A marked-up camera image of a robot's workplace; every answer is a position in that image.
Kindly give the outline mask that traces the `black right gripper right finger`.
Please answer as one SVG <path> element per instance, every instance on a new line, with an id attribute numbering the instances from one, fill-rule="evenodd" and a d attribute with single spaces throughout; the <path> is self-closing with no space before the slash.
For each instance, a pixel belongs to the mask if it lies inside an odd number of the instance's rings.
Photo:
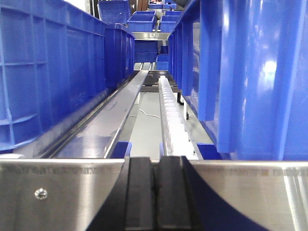
<path id="1" fill-rule="evenodd" d="M 157 182 L 157 228 L 160 231 L 262 230 L 262 226 L 222 199 L 186 157 L 162 157 Z"/>

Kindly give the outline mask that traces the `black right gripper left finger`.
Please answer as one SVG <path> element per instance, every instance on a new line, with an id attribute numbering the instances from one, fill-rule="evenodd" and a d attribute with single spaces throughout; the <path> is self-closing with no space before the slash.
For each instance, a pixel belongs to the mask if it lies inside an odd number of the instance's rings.
<path id="1" fill-rule="evenodd" d="M 151 160 L 126 158 L 88 231 L 153 231 L 155 195 Z"/>

